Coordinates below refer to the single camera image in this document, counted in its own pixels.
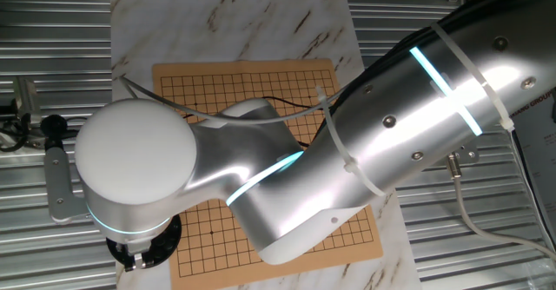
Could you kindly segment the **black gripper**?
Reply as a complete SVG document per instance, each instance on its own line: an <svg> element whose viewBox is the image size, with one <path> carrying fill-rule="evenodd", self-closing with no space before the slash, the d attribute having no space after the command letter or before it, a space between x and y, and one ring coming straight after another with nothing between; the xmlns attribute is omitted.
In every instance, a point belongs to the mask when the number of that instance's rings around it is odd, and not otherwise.
<svg viewBox="0 0 556 290"><path fill-rule="evenodd" d="M156 265L154 254L148 252L151 244L151 240L116 243L116 251L122 253L119 255L119 262L123 265L125 272L152 268Z"/></svg>

